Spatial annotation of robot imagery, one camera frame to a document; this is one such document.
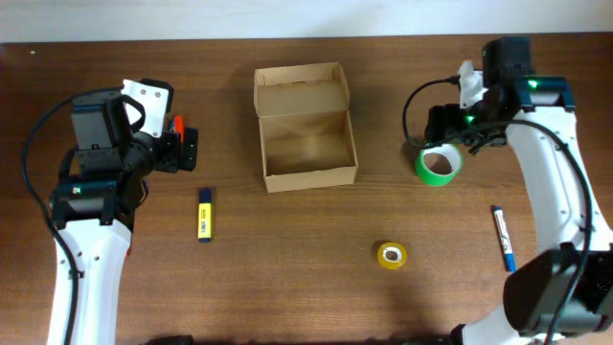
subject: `red part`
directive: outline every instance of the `red part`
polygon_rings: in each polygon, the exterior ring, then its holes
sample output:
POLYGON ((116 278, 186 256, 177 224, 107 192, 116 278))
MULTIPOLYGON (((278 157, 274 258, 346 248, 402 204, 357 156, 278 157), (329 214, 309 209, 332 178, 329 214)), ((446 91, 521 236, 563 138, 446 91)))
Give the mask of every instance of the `red part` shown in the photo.
POLYGON ((183 137, 185 136, 185 124, 183 122, 183 116, 177 115, 172 120, 172 131, 181 135, 181 146, 183 146, 183 137))

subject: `tape roll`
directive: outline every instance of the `tape roll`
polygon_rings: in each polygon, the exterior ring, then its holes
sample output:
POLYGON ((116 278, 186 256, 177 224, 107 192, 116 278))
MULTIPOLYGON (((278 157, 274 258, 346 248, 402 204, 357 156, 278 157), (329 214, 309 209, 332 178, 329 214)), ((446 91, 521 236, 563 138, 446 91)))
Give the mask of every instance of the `tape roll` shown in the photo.
POLYGON ((376 253, 376 260, 387 269, 398 269, 406 263, 406 250, 395 242, 383 243, 376 253))
POLYGON ((455 145, 443 144, 420 152, 420 158, 415 162, 415 173, 427 185, 444 186, 458 174, 463 164, 460 150, 455 145), (432 169, 424 161, 430 154, 438 158, 437 162, 430 165, 432 169))

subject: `blue marker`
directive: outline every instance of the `blue marker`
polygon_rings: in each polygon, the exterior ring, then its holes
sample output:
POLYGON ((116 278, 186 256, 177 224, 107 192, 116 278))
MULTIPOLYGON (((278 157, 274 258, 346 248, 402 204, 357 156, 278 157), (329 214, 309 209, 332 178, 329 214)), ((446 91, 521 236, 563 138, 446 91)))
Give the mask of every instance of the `blue marker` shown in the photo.
POLYGON ((508 272, 513 273, 515 271, 515 256, 511 248, 511 239, 509 239, 505 215, 502 213, 502 208, 500 206, 492 206, 491 210, 494 213, 494 219, 496 219, 496 227, 498 228, 498 235, 500 235, 500 244, 502 244, 502 252, 505 255, 505 266, 508 272))

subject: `box flap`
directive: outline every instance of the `box flap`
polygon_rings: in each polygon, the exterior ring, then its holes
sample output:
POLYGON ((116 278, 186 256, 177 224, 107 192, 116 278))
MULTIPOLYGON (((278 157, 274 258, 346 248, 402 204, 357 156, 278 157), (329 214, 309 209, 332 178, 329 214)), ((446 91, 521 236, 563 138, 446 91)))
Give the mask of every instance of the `box flap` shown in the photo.
POLYGON ((338 62, 256 70, 254 105, 260 117, 347 110, 349 98, 338 62))

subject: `brown wooden surface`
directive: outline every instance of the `brown wooden surface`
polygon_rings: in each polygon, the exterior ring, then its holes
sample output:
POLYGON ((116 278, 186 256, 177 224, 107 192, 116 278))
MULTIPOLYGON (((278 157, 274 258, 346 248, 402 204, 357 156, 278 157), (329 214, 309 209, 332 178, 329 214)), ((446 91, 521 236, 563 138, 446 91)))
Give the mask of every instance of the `brown wooden surface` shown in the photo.
MULTIPOLYGON (((494 36, 157 41, 0 45, 0 343, 44 343, 55 248, 20 175, 19 154, 41 113, 74 93, 148 77, 175 88, 172 113, 200 129, 195 172, 153 173, 122 274, 119 344, 164 334, 197 339, 340 341, 446 334, 501 303, 507 277, 489 205, 504 207, 519 265, 535 252, 533 216, 509 148, 465 155, 443 188, 423 185, 402 149, 400 111, 425 81, 480 66, 494 36), (256 68, 340 61, 352 94, 355 185, 269 195, 253 106, 256 68), (198 188, 216 187, 215 239, 195 236, 198 188), (376 242, 408 251, 398 271, 371 256, 376 242)), ((613 215, 612 34, 535 35, 534 67, 571 83, 585 166, 613 215)), ((435 86, 410 109, 455 103, 435 86)), ((74 145, 68 110, 37 136, 30 157, 47 196, 74 145)), ((604 344, 613 332, 582 344, 604 344)))

